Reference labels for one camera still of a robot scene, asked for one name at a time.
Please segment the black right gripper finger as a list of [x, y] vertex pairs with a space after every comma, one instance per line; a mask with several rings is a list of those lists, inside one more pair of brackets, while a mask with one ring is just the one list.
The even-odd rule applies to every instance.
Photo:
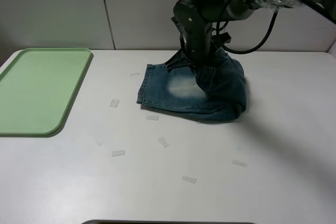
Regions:
[[180, 68], [194, 68], [192, 62], [185, 56], [184, 51], [180, 49], [168, 61], [164, 63], [168, 72]]

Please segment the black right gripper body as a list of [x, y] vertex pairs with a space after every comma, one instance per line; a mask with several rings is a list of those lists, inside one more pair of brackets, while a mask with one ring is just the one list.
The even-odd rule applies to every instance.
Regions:
[[181, 49], [194, 66], [214, 65], [215, 52], [223, 43], [231, 42], [227, 32], [213, 36], [213, 31], [211, 23], [189, 28], [181, 26]]

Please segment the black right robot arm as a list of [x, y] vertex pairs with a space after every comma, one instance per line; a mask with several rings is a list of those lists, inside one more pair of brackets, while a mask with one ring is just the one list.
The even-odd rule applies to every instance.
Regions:
[[168, 71], [210, 65], [214, 53], [225, 48], [231, 37], [225, 31], [229, 22], [245, 20], [260, 8], [271, 9], [306, 5], [335, 22], [335, 0], [178, 0], [172, 21], [180, 32], [180, 50], [166, 62]]

